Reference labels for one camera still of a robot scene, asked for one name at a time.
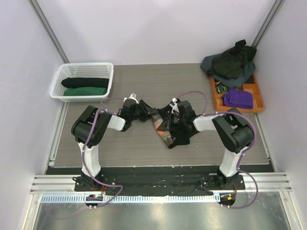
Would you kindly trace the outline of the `aluminium corner post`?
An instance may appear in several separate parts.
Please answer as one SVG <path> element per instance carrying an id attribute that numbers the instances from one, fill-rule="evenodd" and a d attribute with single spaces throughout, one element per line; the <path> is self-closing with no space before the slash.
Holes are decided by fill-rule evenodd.
<path id="1" fill-rule="evenodd" d="M 46 34 L 48 35 L 51 43 L 55 47 L 55 49 L 56 49 L 57 53 L 59 54 L 60 58 L 62 59 L 62 61 L 65 64 L 69 63 L 70 61 L 69 61 L 65 51 L 62 48 L 55 32 L 53 31 L 53 29 L 52 29 L 47 17 L 45 16 L 41 6 L 39 5 L 38 1 L 37 0 L 29 0 L 28 2 L 31 5 L 33 11 L 35 12 L 38 20 L 42 24 Z"/>
<path id="2" fill-rule="evenodd" d="M 281 9 L 282 5 L 284 4 L 285 0 L 275 0 L 273 5 L 271 6 L 268 14 L 266 15 L 256 37 L 254 38 L 251 46 L 253 48 L 257 48 L 260 44 L 261 40 L 265 36 L 266 32 L 268 31 L 271 23 L 273 22 L 274 18 L 277 16 L 279 10 Z"/>

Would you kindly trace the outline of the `purple folded cloth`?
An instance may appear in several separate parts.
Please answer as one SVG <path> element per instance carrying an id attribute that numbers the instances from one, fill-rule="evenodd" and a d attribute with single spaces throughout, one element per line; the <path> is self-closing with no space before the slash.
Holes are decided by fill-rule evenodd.
<path id="1" fill-rule="evenodd" d="M 236 89 L 231 89 L 222 96 L 223 104 L 228 107 L 243 109 L 253 109 L 253 96 L 251 93 Z"/>

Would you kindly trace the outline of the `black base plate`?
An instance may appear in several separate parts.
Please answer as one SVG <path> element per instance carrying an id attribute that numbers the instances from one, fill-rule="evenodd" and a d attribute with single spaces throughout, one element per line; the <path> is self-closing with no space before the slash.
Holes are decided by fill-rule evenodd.
<path id="1" fill-rule="evenodd" d="M 122 196 L 201 196 L 217 190 L 244 190 L 247 180 L 240 173 L 227 182 L 213 166 L 103 167 L 97 180 L 111 185 L 107 195 Z"/>

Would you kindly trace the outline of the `left aluminium corner post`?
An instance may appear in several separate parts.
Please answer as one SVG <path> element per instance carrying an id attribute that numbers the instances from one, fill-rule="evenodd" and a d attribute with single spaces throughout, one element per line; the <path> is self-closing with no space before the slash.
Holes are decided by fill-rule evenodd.
<path id="1" fill-rule="evenodd" d="M 51 43 L 55 47 L 55 49 L 56 49 L 57 53 L 59 54 L 60 58 L 62 59 L 62 61 L 65 64 L 69 63 L 70 61 L 69 61 L 65 51 L 62 48 L 55 32 L 53 31 L 53 29 L 52 29 L 47 17 L 45 16 L 41 6 L 39 5 L 38 1 L 37 0 L 29 0 L 28 2 L 31 5 L 33 11 L 35 12 L 38 20 L 42 24 L 46 34 L 48 35 Z"/>

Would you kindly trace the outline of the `rolled green t shirt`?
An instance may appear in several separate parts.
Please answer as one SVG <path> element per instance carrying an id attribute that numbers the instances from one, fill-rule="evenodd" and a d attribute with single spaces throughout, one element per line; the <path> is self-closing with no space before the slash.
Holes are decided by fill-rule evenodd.
<path id="1" fill-rule="evenodd" d="M 69 88 L 63 96 L 100 96 L 107 92 L 106 88 L 97 87 L 80 87 L 80 88 Z"/>

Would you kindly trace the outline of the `rolled black t shirt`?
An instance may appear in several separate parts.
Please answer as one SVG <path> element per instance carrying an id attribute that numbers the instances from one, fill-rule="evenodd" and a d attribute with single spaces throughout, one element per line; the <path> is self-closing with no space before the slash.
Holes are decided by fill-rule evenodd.
<path id="1" fill-rule="evenodd" d="M 109 79 L 106 78 L 66 78 L 61 81 L 62 86 L 66 88 L 107 88 Z"/>

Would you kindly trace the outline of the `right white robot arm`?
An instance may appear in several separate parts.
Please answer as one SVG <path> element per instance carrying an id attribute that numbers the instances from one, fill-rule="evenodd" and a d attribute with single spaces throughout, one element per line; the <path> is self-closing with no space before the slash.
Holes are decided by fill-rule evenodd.
<path id="1" fill-rule="evenodd" d="M 201 182 L 202 186 L 214 189 L 234 186 L 242 157 L 256 137 L 255 128 L 235 108 L 221 114 L 197 115 L 188 101 L 178 101 L 158 109 L 152 120 L 170 149 L 190 144 L 191 137 L 200 132 L 218 133 L 225 148 L 223 161 L 216 176 Z"/>

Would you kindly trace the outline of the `grey blue shirt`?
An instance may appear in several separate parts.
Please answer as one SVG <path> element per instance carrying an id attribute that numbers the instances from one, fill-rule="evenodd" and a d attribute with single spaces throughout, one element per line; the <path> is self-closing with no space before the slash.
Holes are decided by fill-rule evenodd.
<path id="1" fill-rule="evenodd" d="M 201 63 L 201 69 L 206 73 L 208 77 L 209 69 L 212 65 L 212 60 L 216 57 L 219 57 L 220 55 L 221 54 L 207 56 L 203 59 L 203 62 Z M 241 88 L 244 83 L 254 83 L 253 72 L 255 69 L 255 64 L 253 62 L 248 62 L 247 65 L 241 69 L 241 73 L 236 79 L 226 79 L 224 76 L 219 74 L 213 74 L 211 77 L 230 89 Z"/>

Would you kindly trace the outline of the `orange compartment tray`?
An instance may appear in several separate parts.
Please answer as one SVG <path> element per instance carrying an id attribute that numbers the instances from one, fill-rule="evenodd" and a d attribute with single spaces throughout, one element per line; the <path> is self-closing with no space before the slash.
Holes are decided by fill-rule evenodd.
<path id="1" fill-rule="evenodd" d="M 252 109 L 238 108 L 238 110 L 241 113 L 260 113 L 264 109 L 264 103 L 258 87 L 255 73 L 252 74 L 252 80 L 253 80 L 252 83 L 244 83 L 241 88 L 237 88 L 237 90 L 251 93 L 253 97 L 253 108 Z M 215 86 L 217 82 L 218 82 L 217 80 L 210 78 L 214 109 L 215 111 L 219 112 L 229 110 L 230 107 L 224 105 L 224 102 L 222 100 L 222 94 L 216 92 Z"/>

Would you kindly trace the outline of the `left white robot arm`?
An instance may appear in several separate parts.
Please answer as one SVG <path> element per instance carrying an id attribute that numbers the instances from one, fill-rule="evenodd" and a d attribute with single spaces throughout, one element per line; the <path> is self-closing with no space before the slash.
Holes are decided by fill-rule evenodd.
<path id="1" fill-rule="evenodd" d="M 99 143 L 107 129 L 127 131 L 132 121 L 145 122 L 158 111 L 143 100 L 125 99 L 117 113 L 88 106 L 71 128 L 81 151 L 82 173 L 74 177 L 77 191 L 97 191 L 102 185 Z"/>

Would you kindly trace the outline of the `blue yellow patterned cloth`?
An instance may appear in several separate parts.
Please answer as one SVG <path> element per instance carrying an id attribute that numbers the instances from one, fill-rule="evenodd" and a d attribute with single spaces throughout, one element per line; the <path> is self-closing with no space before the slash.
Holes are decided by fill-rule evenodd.
<path id="1" fill-rule="evenodd" d="M 220 81 L 215 85 L 215 91 L 217 94 L 227 94 L 231 89 L 223 85 Z"/>

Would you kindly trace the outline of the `white plastic basket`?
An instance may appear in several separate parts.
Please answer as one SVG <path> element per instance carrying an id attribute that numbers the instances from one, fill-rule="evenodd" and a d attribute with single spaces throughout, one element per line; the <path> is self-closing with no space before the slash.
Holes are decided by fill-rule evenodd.
<path id="1" fill-rule="evenodd" d="M 114 65 L 109 62 L 94 62 L 94 63 L 67 63 L 58 68 L 55 74 L 51 89 L 50 97 L 59 99 L 63 102 L 98 102 L 106 99 L 112 88 L 112 81 L 114 75 Z M 65 96 L 64 87 L 61 82 L 67 78 L 101 78 L 107 79 L 106 93 L 103 95 L 91 96 Z"/>

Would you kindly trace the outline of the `right aluminium corner post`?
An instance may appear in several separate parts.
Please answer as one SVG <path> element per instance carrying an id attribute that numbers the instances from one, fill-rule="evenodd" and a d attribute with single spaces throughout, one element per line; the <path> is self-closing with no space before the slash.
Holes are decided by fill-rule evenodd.
<path id="1" fill-rule="evenodd" d="M 279 10 L 281 9 L 282 5 L 284 4 L 285 0 L 275 0 L 273 5 L 271 6 L 268 14 L 266 15 L 256 37 L 254 38 L 251 46 L 253 48 L 257 48 L 260 44 L 261 40 L 265 36 L 266 32 L 268 31 L 271 23 L 273 22 L 274 18 L 277 16 Z"/>

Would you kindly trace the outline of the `dark green crumpled shirt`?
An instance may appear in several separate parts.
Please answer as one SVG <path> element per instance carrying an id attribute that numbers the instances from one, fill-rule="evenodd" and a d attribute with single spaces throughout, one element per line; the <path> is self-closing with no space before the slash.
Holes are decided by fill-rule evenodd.
<path id="1" fill-rule="evenodd" d="M 234 47 L 213 58 L 207 74 L 209 77 L 218 74 L 228 80 L 237 79 L 241 75 L 242 68 L 253 60 L 256 52 L 256 48 L 247 46 L 245 39 L 240 40 Z"/>

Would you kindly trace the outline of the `black t shirt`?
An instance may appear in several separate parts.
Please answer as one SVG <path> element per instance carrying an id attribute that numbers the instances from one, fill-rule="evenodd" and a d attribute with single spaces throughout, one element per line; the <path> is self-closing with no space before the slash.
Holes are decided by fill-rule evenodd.
<path id="1" fill-rule="evenodd" d="M 62 86 L 66 88 L 107 88 L 109 79 L 106 78 L 66 78 L 61 81 Z"/>
<path id="2" fill-rule="evenodd" d="M 156 109 L 158 111 L 157 114 L 151 116 L 153 121 L 154 128 L 156 129 L 158 125 L 162 123 L 162 121 L 166 118 L 166 107 L 161 109 Z M 176 146 L 184 146 L 190 144 L 190 133 L 177 131 L 157 131 L 160 138 L 166 144 L 169 149 L 172 149 Z"/>

